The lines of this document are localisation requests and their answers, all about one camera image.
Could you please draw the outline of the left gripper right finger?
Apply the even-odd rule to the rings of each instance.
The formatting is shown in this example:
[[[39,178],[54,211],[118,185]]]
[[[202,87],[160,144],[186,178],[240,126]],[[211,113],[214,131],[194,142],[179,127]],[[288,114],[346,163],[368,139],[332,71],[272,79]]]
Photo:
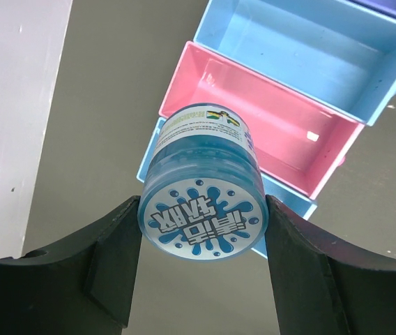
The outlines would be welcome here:
[[[267,196],[281,334],[396,334],[396,259],[351,244]]]

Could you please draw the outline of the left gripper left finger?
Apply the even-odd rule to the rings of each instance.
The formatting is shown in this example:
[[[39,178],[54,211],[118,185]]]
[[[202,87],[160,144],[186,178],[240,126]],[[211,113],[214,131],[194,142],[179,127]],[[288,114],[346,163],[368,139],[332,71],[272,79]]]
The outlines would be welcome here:
[[[0,334],[120,334],[142,241],[138,206],[132,196],[56,242],[0,259]]]

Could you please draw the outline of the pink plastic bin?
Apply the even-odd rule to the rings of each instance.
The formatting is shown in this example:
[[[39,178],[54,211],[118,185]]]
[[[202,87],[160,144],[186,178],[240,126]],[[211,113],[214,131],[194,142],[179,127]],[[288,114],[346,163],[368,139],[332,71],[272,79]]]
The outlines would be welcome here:
[[[293,89],[188,41],[158,114],[215,103],[239,115],[252,134],[261,171],[315,199],[363,124]]]

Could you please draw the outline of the blue slime jar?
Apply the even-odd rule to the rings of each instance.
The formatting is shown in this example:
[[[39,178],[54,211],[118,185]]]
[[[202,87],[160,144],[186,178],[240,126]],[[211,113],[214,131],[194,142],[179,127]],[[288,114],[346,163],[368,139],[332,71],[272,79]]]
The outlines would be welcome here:
[[[154,246],[184,260],[251,249],[266,231],[268,207],[246,123],[212,103],[173,113],[160,129],[137,217]]]

